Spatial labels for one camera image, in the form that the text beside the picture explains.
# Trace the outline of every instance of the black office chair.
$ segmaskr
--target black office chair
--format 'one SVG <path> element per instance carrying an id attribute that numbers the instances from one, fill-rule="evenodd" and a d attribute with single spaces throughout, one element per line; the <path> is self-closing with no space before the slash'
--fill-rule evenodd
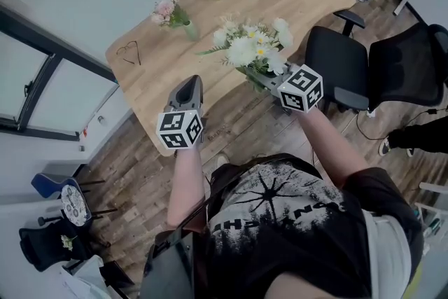
<path id="1" fill-rule="evenodd" d="M 73 240 L 73 250 L 62 246 L 61 236 Z M 25 258 L 39 271 L 43 272 L 51 265 L 71 259 L 87 260 L 93 250 L 77 233 L 68 219 L 61 219 L 41 229 L 20 228 L 20 248 Z"/>
<path id="2" fill-rule="evenodd" d="M 373 111 L 384 101 L 436 106 L 448 79 L 448 31 L 440 25 L 417 23 L 403 33 L 366 48 L 349 37 L 364 21 L 349 11 L 342 34 L 313 27 L 305 64 L 323 77 L 323 112 L 330 102 L 339 108 Z"/>

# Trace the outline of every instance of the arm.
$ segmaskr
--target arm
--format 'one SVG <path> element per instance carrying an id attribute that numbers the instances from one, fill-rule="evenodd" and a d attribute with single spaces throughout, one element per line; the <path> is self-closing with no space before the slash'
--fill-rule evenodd
<path id="1" fill-rule="evenodd" d="M 313 108 L 309 113 L 298 113 L 297 118 L 324 170 L 336 187 L 342 188 L 350 175 L 369 167 L 365 159 L 318 109 Z"/>
<path id="2" fill-rule="evenodd" d="M 196 146 L 177 151 L 171 189 L 167 223 L 169 227 L 175 228 L 200 202 L 204 201 L 201 156 Z M 185 228 L 200 232 L 205 225 L 205 211 L 202 211 Z"/>

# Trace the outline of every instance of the wooden table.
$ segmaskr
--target wooden table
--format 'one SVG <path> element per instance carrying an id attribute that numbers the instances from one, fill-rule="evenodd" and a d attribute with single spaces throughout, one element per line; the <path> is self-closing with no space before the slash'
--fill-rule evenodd
<path id="1" fill-rule="evenodd" d="M 199 41 L 192 43 L 182 28 L 159 29 L 149 16 L 131 31 L 116 40 L 106 51 L 126 100 L 134 110 L 143 128 L 162 155 L 173 152 L 160 143 L 155 128 L 158 114 L 163 111 L 171 90 L 182 80 L 198 74 L 204 83 L 204 112 L 219 99 L 245 81 L 243 74 L 220 62 L 223 54 L 199 57 L 195 53 L 213 46 L 213 32 L 221 25 L 222 15 L 239 13 L 241 18 L 270 23 L 284 18 L 294 35 L 294 46 L 282 50 L 290 57 L 299 47 L 307 32 L 323 17 L 347 9 L 355 0 L 181 0 L 181 6 L 200 30 Z M 117 49 L 130 41 L 137 41 L 141 66 L 136 48 L 125 56 L 116 55 Z M 135 62 L 135 65 L 123 58 Z"/>

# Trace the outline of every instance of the shoe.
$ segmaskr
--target shoe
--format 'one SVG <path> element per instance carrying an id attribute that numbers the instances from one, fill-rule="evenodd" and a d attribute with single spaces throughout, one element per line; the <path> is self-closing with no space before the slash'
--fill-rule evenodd
<path id="1" fill-rule="evenodd" d="M 226 163 L 230 163 L 229 157 L 227 157 L 225 153 L 218 153 L 218 155 L 216 155 L 215 157 L 215 169 L 218 169 Z"/>
<path id="2" fill-rule="evenodd" d="M 391 152 L 391 147 L 389 146 L 389 140 L 386 137 L 383 142 L 379 145 L 378 153 L 381 157 L 385 156 L 387 153 Z"/>

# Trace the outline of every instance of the black t-shirt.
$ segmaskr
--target black t-shirt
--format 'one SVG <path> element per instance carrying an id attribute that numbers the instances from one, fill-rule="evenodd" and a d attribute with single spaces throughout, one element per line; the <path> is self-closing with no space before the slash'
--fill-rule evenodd
<path id="1" fill-rule="evenodd" d="M 247 171 L 209 221 L 209 288 L 217 298 L 262 298 L 282 272 L 342 298 L 371 294 L 367 230 L 361 209 L 395 217 L 412 257 L 421 259 L 421 226 L 380 168 L 353 174 L 343 190 L 277 161 Z"/>

